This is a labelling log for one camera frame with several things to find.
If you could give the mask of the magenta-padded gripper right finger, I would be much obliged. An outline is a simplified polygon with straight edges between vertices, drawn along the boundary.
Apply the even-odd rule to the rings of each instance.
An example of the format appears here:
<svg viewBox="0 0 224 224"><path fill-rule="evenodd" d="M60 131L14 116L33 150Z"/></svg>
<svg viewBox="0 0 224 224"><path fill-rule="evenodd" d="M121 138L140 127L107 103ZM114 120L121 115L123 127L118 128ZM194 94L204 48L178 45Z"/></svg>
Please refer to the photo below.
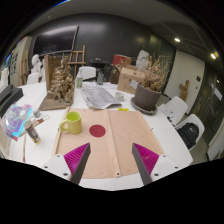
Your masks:
<svg viewBox="0 0 224 224"><path fill-rule="evenodd" d="M148 185L180 169L167 154L158 155L136 143L132 144L132 154L143 185Z"/></svg>

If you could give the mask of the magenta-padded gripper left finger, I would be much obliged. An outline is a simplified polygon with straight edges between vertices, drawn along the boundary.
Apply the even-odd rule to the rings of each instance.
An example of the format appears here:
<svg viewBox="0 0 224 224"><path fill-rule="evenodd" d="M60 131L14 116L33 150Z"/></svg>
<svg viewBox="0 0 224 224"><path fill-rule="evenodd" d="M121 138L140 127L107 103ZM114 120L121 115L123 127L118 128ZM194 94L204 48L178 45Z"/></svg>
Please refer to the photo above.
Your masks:
<svg viewBox="0 0 224 224"><path fill-rule="evenodd" d="M86 143L65 155L56 154L43 166L43 169L78 185L81 181L90 153L90 144Z"/></svg>

